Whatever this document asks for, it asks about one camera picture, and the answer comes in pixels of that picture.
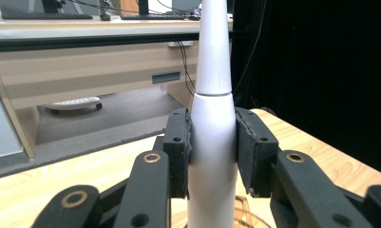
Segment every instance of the computer monitor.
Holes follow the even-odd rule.
[[[191,11],[197,8],[201,3],[201,0],[172,0],[172,9]]]
[[[139,0],[139,12],[140,15],[149,14],[148,0]]]
[[[81,0],[89,5],[99,6],[99,0]],[[0,0],[1,13],[55,12],[55,0]],[[100,15],[97,8],[66,1],[63,5],[65,13]]]

